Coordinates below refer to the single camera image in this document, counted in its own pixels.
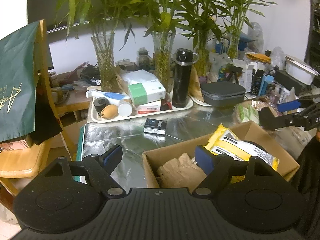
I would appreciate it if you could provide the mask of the green white wipes pack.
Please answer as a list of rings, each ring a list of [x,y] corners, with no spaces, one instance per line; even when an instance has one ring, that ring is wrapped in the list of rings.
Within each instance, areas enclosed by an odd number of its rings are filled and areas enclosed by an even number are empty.
[[[236,107],[236,117],[240,123],[252,121],[257,125],[260,124],[259,113],[251,105],[237,105]]]

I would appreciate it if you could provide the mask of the yellow wipes pack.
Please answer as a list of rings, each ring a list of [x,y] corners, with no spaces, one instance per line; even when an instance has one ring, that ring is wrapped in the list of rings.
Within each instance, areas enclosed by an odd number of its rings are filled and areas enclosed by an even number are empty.
[[[220,124],[214,134],[209,138],[205,149],[213,155],[225,154],[238,161],[249,161],[250,157],[260,157],[274,170],[278,169],[280,160],[261,146],[255,146],[253,142],[240,140],[231,129]]]

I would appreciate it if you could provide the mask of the brown fabric pouch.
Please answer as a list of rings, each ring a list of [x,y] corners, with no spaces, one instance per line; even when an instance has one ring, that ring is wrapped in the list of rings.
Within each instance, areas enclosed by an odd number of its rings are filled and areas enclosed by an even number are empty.
[[[161,188],[186,187],[190,193],[206,178],[204,171],[186,153],[160,166],[157,174]]]

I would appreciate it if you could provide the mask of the cardboard box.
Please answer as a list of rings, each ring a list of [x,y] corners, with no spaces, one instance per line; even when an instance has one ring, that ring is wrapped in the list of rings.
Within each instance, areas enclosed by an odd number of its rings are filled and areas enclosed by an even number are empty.
[[[295,159],[256,123],[252,121],[245,122],[232,126],[231,130],[240,139],[255,142],[266,149],[268,153],[277,157],[280,160],[277,171],[287,181],[290,181],[300,168]],[[159,188],[160,186],[156,179],[157,169],[167,161],[178,158],[184,153],[193,158],[196,146],[205,145],[211,136],[211,134],[207,134],[195,139],[143,152],[143,167],[147,186]]]

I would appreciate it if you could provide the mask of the small black printed box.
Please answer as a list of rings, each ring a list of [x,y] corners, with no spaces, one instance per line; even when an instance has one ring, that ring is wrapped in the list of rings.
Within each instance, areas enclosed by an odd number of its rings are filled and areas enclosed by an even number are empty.
[[[147,118],[144,124],[144,133],[165,135],[167,121]]]

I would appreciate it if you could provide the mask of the tan round pouch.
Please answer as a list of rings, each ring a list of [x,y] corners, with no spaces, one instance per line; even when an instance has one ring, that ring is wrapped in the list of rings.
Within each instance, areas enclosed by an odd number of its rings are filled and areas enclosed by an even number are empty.
[[[101,110],[101,117],[104,119],[113,119],[118,116],[118,106],[117,105],[107,105]]]

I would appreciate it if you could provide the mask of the grey hard case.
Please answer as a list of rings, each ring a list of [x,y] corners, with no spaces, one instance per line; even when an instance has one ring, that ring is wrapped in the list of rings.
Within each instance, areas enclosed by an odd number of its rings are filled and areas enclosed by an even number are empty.
[[[214,107],[235,106],[243,102],[246,90],[229,81],[202,83],[200,85],[204,102]]]

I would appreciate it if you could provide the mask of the black cylinder speaker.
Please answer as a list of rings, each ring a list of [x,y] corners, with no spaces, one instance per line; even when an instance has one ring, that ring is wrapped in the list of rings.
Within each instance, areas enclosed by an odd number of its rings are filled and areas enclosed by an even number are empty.
[[[99,115],[101,115],[102,110],[109,104],[110,102],[105,97],[96,98],[93,101],[93,106]]]

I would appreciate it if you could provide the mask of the white blue tube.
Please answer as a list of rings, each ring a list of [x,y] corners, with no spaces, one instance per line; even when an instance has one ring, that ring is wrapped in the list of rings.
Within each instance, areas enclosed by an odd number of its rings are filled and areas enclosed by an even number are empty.
[[[95,89],[90,89],[86,92],[86,97],[95,97],[95,98],[100,98],[100,97],[105,97],[111,100],[123,100],[123,99],[130,99],[130,97],[126,94],[120,94],[120,93],[115,93],[115,92],[103,92],[100,90],[95,90]]]

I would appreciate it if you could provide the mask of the pink white flat box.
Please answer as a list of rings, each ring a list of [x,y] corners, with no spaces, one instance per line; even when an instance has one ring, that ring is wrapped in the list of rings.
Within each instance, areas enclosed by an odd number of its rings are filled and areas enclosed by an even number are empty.
[[[133,109],[135,111],[143,111],[143,112],[159,112],[161,110],[162,102],[161,100],[146,103],[143,105],[134,106]]]

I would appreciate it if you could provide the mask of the green white tissue box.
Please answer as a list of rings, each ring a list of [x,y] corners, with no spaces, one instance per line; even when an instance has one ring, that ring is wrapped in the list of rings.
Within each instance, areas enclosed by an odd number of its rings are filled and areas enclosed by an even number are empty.
[[[165,99],[166,90],[158,80],[128,86],[129,96],[135,106]]]

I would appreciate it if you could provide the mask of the black thermos bottle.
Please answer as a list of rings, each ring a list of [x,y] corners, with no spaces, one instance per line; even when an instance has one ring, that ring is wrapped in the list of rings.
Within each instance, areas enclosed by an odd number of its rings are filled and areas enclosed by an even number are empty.
[[[187,105],[191,69],[198,60],[198,53],[194,53],[189,49],[180,48],[176,51],[172,93],[172,105],[176,108],[184,108]]]

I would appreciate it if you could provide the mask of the dark glass jar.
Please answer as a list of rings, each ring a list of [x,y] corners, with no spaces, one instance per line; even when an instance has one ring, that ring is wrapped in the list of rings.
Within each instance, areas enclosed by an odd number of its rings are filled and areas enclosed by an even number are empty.
[[[137,57],[137,66],[140,69],[149,68],[151,60],[149,58],[149,52],[144,48],[139,48]]]

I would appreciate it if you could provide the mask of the far right vase bamboo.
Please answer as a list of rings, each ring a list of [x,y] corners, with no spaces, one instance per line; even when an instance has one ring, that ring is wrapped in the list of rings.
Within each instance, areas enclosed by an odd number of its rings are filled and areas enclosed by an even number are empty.
[[[220,0],[224,10],[222,12],[222,20],[226,29],[226,33],[230,35],[227,55],[230,59],[238,56],[238,46],[243,25],[251,27],[247,13],[250,11],[256,15],[264,16],[262,12],[253,9],[254,5],[269,7],[275,5],[276,2],[265,0]]]

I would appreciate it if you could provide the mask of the green fabric bag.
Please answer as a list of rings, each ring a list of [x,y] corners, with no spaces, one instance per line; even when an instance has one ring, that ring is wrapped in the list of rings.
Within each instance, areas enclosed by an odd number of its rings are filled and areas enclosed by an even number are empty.
[[[35,130],[34,43],[39,22],[1,39],[1,142]]]

